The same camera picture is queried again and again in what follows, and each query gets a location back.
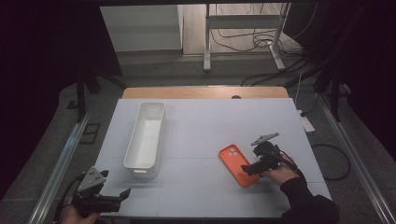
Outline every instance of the white container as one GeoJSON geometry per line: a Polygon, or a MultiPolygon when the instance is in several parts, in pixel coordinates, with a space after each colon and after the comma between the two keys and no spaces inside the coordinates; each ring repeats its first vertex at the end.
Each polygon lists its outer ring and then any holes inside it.
{"type": "Polygon", "coordinates": [[[165,122],[165,104],[143,103],[124,159],[136,177],[155,177],[159,172],[165,122]]]}

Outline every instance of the aluminum rail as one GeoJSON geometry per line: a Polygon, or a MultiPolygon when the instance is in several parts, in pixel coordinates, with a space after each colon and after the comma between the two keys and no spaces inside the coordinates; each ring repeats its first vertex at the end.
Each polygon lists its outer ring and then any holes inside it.
{"type": "Polygon", "coordinates": [[[85,126],[87,125],[88,119],[92,112],[92,106],[93,103],[91,103],[91,105],[87,109],[81,122],[76,123],[76,125],[74,126],[69,138],[67,139],[66,144],[64,145],[64,150],[62,151],[59,160],[56,162],[55,167],[53,168],[52,174],[49,177],[49,181],[47,182],[46,187],[44,187],[43,192],[38,199],[37,204],[35,205],[35,209],[33,210],[33,213],[30,216],[28,223],[36,224],[44,222],[47,213],[50,210],[50,206],[55,197],[55,194],[58,191],[59,186],[61,185],[64,174],[66,173],[67,167],[78,145],[78,140],[84,132],[85,126]]]}

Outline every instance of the orange phone case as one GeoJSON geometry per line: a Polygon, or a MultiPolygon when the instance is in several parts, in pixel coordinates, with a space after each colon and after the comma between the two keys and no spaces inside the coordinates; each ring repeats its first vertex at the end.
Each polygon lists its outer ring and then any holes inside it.
{"type": "Polygon", "coordinates": [[[243,188],[248,187],[259,179],[258,175],[248,175],[242,170],[241,165],[250,165],[250,163],[236,145],[229,145],[222,149],[219,152],[219,156],[238,184],[243,188]]]}

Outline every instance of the wooden board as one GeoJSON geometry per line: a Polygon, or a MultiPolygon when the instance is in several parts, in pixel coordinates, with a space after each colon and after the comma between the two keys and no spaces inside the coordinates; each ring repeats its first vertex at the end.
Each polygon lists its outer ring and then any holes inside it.
{"type": "Polygon", "coordinates": [[[142,87],[128,88],[122,99],[289,98],[283,87],[142,87]]]}

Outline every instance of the white table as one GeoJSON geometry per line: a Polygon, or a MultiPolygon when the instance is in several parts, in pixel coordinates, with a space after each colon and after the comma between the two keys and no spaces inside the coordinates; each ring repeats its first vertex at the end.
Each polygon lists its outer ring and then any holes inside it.
{"type": "Polygon", "coordinates": [[[118,217],[280,217],[290,206],[269,179],[244,189],[218,153],[236,144],[254,162],[250,143],[272,140],[299,164],[314,195],[331,198],[299,121],[293,101],[284,99],[121,99],[115,109],[95,167],[109,170],[101,193],[118,196],[131,188],[118,217]],[[150,180],[133,178],[123,158],[139,106],[165,103],[166,127],[161,170],[150,180]]]}

